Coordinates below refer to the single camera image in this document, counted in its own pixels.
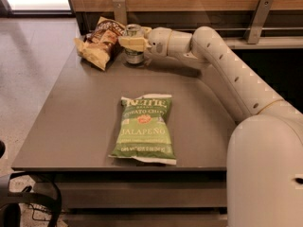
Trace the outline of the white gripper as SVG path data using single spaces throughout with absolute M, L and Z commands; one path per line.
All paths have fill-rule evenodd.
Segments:
M 169 37 L 172 30 L 170 28 L 157 27 L 152 29 L 151 27 L 143 27 L 144 36 L 148 37 L 148 40 L 144 37 L 130 37 L 119 36 L 119 44 L 127 49 L 131 49 L 138 52 L 144 52 L 149 49 L 153 55 L 166 57 L 168 55 Z

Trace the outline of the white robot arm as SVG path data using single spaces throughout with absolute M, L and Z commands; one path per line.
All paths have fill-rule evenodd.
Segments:
M 227 150 L 228 227 L 303 227 L 303 114 L 246 65 L 212 28 L 193 34 L 147 28 L 118 38 L 125 48 L 213 66 L 239 122 Z

